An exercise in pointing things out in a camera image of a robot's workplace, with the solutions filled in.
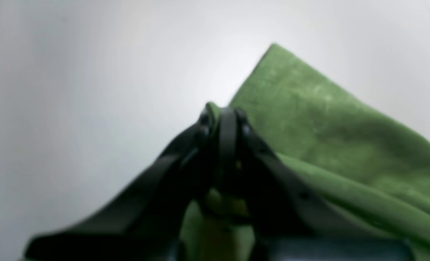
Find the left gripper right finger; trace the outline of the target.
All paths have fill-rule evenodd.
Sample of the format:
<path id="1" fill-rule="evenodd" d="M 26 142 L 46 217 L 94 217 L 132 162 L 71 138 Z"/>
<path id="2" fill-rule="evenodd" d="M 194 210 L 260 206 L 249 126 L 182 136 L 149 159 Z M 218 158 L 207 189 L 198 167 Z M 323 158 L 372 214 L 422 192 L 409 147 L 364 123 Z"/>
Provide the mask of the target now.
<path id="1" fill-rule="evenodd" d="M 246 200 L 250 261 L 413 261 L 405 240 L 385 239 L 333 210 L 286 167 L 240 109 L 227 110 L 228 159 Z"/>

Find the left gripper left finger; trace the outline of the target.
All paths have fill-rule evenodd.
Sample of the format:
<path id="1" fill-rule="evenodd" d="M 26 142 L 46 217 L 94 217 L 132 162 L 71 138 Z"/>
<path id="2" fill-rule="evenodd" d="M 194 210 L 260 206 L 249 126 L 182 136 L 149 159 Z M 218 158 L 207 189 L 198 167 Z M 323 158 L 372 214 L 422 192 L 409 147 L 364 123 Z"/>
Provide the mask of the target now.
<path id="1" fill-rule="evenodd" d="M 217 142 L 227 109 L 204 109 L 155 162 L 96 213 L 34 237 L 26 261 L 176 261 L 187 206 L 218 178 Z"/>

